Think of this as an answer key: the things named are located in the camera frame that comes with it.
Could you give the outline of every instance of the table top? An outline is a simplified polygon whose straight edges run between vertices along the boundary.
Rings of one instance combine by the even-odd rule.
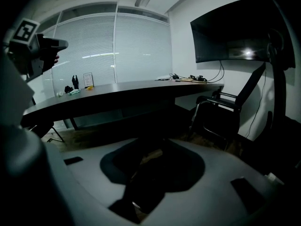
[[[21,124],[32,125],[34,121],[43,121],[46,117],[52,121],[59,121],[137,103],[216,90],[220,86],[223,84],[183,81],[134,81],[95,86],[93,90],[82,89],[71,96],[64,94],[62,97],[52,97],[28,108],[24,112]]]

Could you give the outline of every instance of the black tv screen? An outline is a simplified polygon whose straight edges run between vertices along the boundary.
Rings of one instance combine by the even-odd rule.
[[[273,0],[239,0],[212,10],[190,23],[196,63],[247,59],[268,62],[268,32],[284,38],[287,67],[295,67],[286,24]]]

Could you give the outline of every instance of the chair backrest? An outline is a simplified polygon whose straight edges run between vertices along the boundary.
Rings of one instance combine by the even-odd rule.
[[[265,62],[260,66],[257,70],[255,70],[251,77],[249,78],[246,85],[243,87],[239,95],[235,100],[235,104],[238,106],[242,106],[244,102],[248,99],[252,91],[254,90],[255,86],[257,85],[260,77],[262,76],[265,70]]]

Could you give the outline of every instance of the chair seat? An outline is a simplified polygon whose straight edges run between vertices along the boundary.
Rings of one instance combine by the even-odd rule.
[[[202,103],[198,110],[200,128],[206,128],[224,138],[231,138],[239,130],[239,112],[222,108],[212,103]]]

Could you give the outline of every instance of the black figurine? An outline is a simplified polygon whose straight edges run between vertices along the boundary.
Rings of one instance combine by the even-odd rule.
[[[74,76],[72,77],[72,84],[74,85],[74,89],[79,89],[79,80],[77,78],[77,75],[75,75],[75,78]]]

